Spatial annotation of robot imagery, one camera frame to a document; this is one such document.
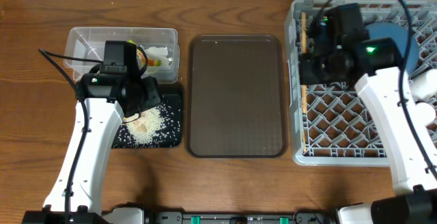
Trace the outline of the pink plastic cup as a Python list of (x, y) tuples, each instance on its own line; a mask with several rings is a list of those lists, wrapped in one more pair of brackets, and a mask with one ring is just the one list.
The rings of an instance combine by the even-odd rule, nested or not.
[(436, 119), (435, 109), (426, 102), (416, 103), (415, 114), (424, 126), (430, 125)]

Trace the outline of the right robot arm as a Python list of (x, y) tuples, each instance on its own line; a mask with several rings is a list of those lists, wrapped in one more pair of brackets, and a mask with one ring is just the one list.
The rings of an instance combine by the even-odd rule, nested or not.
[(404, 30), (402, 38), (404, 47), (393, 35), (371, 37), (356, 3), (323, 7), (302, 24), (300, 82), (352, 85), (371, 115), (391, 170), (395, 196), (342, 207), (340, 223), (436, 222), (436, 147), (408, 83), (411, 32)]

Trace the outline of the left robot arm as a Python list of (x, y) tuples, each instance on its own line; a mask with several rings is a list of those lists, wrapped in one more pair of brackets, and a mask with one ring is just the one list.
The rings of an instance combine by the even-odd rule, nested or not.
[(144, 76), (147, 55), (127, 41), (108, 40), (104, 59), (77, 82), (74, 130), (50, 194), (24, 223), (148, 223), (145, 208), (134, 204), (102, 212), (102, 187), (109, 154), (119, 127), (161, 104), (157, 80)]

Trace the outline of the cream plastic cup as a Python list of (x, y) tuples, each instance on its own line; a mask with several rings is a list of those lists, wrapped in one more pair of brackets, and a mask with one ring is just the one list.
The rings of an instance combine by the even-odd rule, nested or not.
[(436, 94), (436, 69), (428, 70), (413, 78), (410, 83), (412, 97), (417, 100), (428, 100)]

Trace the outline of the dark blue plate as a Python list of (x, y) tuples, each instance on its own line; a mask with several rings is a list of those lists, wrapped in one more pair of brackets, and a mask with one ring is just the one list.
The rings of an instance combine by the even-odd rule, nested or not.
[[(371, 40), (379, 38), (391, 38), (396, 43), (401, 56), (405, 55), (408, 30), (395, 23), (376, 22), (366, 26), (369, 31)], [(419, 45), (416, 39), (412, 36), (410, 43), (410, 51), (406, 62), (406, 71), (408, 76), (411, 76), (419, 60)]]

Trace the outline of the pile of rice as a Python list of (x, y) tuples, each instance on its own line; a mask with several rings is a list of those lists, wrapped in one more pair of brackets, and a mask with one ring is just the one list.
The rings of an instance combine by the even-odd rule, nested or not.
[(161, 104), (140, 115), (124, 118), (114, 148), (172, 148), (180, 144), (180, 109)]

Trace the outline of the white tissue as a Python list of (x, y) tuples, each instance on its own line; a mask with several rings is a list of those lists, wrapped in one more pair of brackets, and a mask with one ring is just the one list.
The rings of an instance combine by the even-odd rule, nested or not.
[(169, 51), (167, 47), (149, 47), (144, 49), (147, 55), (148, 66), (169, 68), (173, 63), (173, 59), (168, 57)]

